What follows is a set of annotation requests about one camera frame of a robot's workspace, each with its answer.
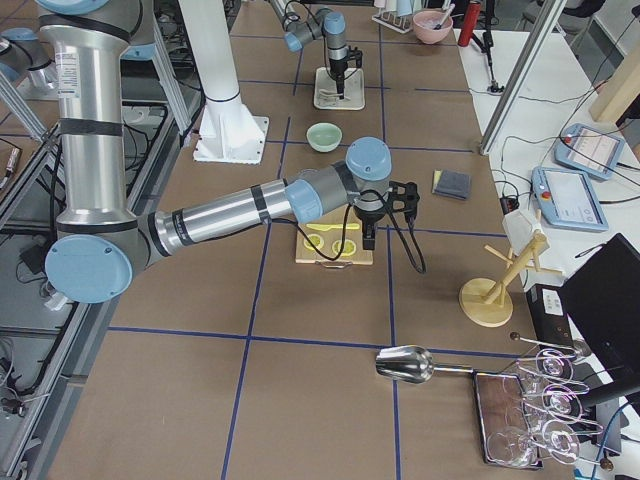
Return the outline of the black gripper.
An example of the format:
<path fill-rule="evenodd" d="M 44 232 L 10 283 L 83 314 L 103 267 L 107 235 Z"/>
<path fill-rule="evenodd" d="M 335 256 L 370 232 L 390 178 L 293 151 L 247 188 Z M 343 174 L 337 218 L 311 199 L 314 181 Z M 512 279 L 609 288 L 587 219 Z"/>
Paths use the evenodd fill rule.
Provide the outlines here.
<path fill-rule="evenodd" d="M 374 250 L 377 224 L 387 214 L 385 200 L 362 197 L 355 201 L 354 209 L 362 226 L 362 247 L 364 250 Z"/>
<path fill-rule="evenodd" d="M 341 59 L 329 59 L 329 75 L 336 84 L 336 92 L 339 99 L 344 98 L 345 92 L 345 72 L 348 68 L 348 62 L 346 58 Z"/>

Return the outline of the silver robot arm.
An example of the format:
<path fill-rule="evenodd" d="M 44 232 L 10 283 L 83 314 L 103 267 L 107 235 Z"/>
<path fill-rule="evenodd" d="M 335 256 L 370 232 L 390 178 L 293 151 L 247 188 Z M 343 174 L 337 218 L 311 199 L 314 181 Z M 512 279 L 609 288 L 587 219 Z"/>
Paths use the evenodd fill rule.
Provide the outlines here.
<path fill-rule="evenodd" d="M 391 201 L 391 154 L 356 140 L 344 160 L 171 213 L 128 208 L 120 61 L 154 47 L 149 1 L 43 1 L 41 31 L 54 46 L 65 210 L 45 260 L 49 282 L 80 303 L 122 294 L 134 276 L 179 249 L 294 215 L 309 223 L 345 205 L 378 221 Z"/>
<path fill-rule="evenodd" d="M 343 100 L 350 57 L 344 16 L 328 7 L 321 6 L 313 11 L 305 6 L 307 19 L 302 20 L 292 7 L 292 4 L 301 5 L 300 1 L 270 0 L 269 4 L 280 21 L 284 42 L 291 52 L 302 50 L 314 40 L 325 41 L 325 52 L 329 60 L 328 75 L 336 85 L 337 97 Z"/>

